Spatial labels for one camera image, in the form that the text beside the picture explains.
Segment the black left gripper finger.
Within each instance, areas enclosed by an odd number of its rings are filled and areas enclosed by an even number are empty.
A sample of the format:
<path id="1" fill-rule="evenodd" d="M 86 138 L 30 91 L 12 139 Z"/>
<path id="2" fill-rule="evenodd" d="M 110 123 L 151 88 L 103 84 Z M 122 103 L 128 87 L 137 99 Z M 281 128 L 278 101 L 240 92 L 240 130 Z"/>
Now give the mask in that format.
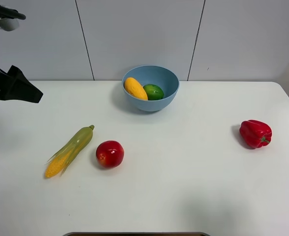
<path id="1" fill-rule="evenodd" d="M 26 79 L 18 67 L 12 65 L 7 76 L 5 100 L 21 100 L 30 103 L 40 102 L 43 93 Z"/>

